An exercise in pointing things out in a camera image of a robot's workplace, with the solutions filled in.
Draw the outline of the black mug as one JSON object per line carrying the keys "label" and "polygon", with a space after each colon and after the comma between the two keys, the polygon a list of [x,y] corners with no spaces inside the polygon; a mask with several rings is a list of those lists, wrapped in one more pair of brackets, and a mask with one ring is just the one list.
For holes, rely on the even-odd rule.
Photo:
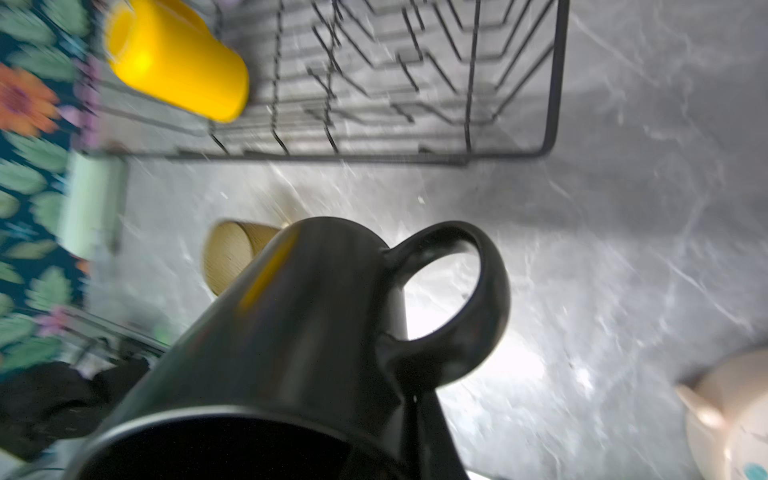
{"label": "black mug", "polygon": [[[463,307],[407,336],[404,288],[474,251]],[[402,394],[476,369],[511,309],[498,248],[462,221],[389,246],[313,217],[283,229],[83,445],[68,479],[399,479]]]}

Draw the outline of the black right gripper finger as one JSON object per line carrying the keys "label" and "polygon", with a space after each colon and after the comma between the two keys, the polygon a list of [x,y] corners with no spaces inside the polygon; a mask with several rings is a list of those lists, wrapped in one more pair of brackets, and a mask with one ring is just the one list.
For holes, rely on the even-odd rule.
{"label": "black right gripper finger", "polygon": [[402,397],[404,444],[398,478],[467,480],[436,392],[405,392]]}

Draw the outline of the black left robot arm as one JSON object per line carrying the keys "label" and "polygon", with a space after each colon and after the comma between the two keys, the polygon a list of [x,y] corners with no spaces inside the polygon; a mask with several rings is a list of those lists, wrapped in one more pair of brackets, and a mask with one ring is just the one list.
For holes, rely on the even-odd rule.
{"label": "black left robot arm", "polygon": [[56,361],[10,376],[1,382],[1,449],[29,462],[59,440],[90,435],[149,370],[137,358],[86,378]]}

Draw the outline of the yellow mug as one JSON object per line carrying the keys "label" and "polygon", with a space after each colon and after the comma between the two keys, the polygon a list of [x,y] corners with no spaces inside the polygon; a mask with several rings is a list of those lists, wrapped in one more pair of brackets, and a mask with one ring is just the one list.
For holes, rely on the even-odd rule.
{"label": "yellow mug", "polygon": [[104,50],[125,85],[208,120],[236,120],[249,98],[244,60],[182,1],[115,3],[105,20]]}

